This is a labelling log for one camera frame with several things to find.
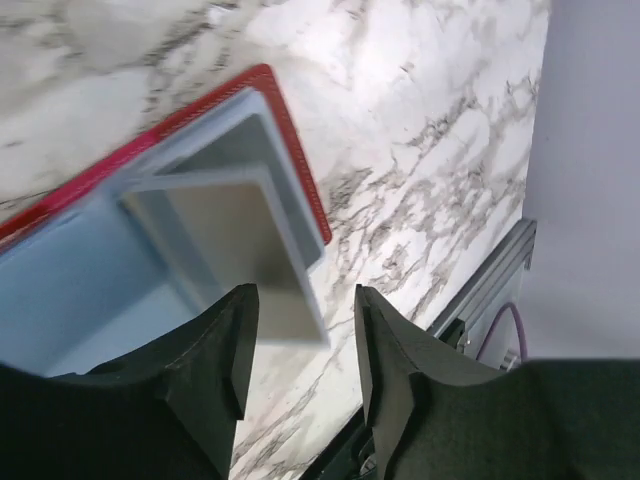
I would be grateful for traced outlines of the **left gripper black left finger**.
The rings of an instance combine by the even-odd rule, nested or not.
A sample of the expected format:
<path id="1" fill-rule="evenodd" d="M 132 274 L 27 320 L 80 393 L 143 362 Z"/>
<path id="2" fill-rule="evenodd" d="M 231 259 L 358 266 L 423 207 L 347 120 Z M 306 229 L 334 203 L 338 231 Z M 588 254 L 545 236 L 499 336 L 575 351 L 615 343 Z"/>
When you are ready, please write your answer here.
<path id="1" fill-rule="evenodd" d="M 225 479 L 247 403 L 255 285 L 83 375 L 1 369 L 5 479 Z"/>

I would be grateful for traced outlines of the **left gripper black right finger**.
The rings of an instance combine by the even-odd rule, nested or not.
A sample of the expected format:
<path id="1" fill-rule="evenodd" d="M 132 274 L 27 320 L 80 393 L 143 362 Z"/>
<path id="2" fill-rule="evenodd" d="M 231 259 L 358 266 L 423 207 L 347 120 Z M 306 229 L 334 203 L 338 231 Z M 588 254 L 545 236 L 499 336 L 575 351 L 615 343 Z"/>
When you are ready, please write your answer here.
<path id="1" fill-rule="evenodd" d="M 635 479 L 639 364 L 529 361 L 502 372 L 358 286 L 365 420 L 382 479 Z"/>

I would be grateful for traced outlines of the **red leather card holder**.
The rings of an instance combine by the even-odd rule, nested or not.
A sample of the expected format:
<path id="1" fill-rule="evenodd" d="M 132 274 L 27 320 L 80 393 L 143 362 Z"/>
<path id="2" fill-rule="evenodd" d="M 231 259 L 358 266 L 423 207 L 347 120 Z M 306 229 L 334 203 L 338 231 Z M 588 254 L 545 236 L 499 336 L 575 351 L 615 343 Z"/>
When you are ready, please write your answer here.
<path id="1" fill-rule="evenodd" d="M 1 226 L 1 361 L 85 373 L 258 288 L 258 338 L 324 346 L 332 238 L 273 69 L 255 65 Z"/>

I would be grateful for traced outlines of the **gold credit card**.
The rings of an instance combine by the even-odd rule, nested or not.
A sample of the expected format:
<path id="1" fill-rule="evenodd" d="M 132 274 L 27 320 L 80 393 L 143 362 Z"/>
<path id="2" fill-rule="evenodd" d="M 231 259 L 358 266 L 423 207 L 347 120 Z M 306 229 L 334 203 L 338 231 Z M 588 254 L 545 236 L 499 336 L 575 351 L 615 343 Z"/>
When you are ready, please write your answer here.
<path id="1" fill-rule="evenodd" d="M 259 293 L 258 337 L 328 345 L 302 254 L 261 168 L 147 178 L 121 197 L 199 309 L 234 287 Z"/>

